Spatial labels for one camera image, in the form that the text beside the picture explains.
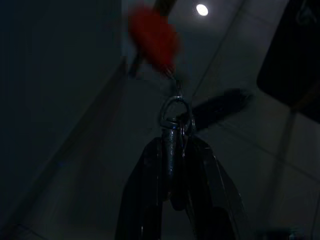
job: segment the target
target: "black object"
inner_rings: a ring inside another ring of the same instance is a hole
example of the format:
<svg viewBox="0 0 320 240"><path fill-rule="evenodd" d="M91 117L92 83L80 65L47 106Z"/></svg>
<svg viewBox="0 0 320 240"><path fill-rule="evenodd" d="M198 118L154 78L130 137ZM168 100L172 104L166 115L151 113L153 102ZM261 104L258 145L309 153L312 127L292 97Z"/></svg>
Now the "black object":
<svg viewBox="0 0 320 240"><path fill-rule="evenodd" d="M161 238L162 191L161 138L144 149L123 192L115 234L116 240L158 240ZM185 173L171 203L186 210L196 239L252 239L241 197L211 148L194 137L188 141Z"/></svg>
<svg viewBox="0 0 320 240"><path fill-rule="evenodd" d="M257 79L259 88L320 122L320 1L291 0Z"/></svg>
<svg viewBox="0 0 320 240"><path fill-rule="evenodd" d="M249 99L245 91L232 89L195 107L197 130L239 112ZM187 122L188 114L168 119L172 128L166 124L162 137L145 147L123 191L115 239L161 239L164 201L186 211L197 240L252 239L233 181L207 143L191 133L184 141L182 119Z"/></svg>
<svg viewBox="0 0 320 240"><path fill-rule="evenodd" d="M223 121L242 111L252 99L252 95L246 90L233 88L226 90L222 95L209 99L208 101L192 108L196 130L201 131L209 126ZM185 121L188 114L184 113L178 117Z"/></svg>

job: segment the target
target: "dark wall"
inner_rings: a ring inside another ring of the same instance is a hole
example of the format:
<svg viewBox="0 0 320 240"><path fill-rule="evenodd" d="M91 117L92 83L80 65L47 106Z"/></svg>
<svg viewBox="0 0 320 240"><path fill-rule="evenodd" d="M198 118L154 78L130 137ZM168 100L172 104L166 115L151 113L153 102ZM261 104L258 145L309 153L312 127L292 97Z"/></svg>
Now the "dark wall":
<svg viewBox="0 0 320 240"><path fill-rule="evenodd" d="M0 225L121 61L121 1L0 2Z"/></svg>

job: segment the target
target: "metal ring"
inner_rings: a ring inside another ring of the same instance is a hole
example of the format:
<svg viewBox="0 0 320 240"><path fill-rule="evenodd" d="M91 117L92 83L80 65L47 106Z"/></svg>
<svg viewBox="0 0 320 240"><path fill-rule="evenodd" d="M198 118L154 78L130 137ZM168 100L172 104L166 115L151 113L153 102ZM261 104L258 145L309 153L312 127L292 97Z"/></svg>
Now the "metal ring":
<svg viewBox="0 0 320 240"><path fill-rule="evenodd" d="M182 96L172 96L164 103L160 112L160 126L169 128L169 129L177 129L179 127L179 124L177 122L171 122L171 121L165 120L165 115L167 113L168 107L174 102L184 104L189 116L189 119L187 121L187 124L185 125L184 131L186 131L190 127L190 123L191 123L190 133L192 134L193 131L196 129L194 116L192 114L192 109L190 105L185 101L185 99Z"/></svg>

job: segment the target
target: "ceiling light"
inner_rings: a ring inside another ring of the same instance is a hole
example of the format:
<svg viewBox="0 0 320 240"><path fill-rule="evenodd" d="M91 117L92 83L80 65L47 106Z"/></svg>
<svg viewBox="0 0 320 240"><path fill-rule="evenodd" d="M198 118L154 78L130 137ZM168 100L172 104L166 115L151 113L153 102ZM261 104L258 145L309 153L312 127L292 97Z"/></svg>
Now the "ceiling light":
<svg viewBox="0 0 320 240"><path fill-rule="evenodd" d="M201 15L201 16L207 16L208 15L208 8L203 5L203 4L198 4L196 6L196 10L198 11L198 13Z"/></svg>

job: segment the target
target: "red pom pom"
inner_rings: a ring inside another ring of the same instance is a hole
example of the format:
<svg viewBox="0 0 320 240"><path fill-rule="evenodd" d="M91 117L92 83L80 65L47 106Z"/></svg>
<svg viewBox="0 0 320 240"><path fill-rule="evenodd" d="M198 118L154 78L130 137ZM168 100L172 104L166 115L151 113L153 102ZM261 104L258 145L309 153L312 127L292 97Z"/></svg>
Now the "red pom pom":
<svg viewBox="0 0 320 240"><path fill-rule="evenodd" d="M137 7L129 16L129 33L138 50L156 70L162 73L174 70L179 40L166 17L146 6Z"/></svg>

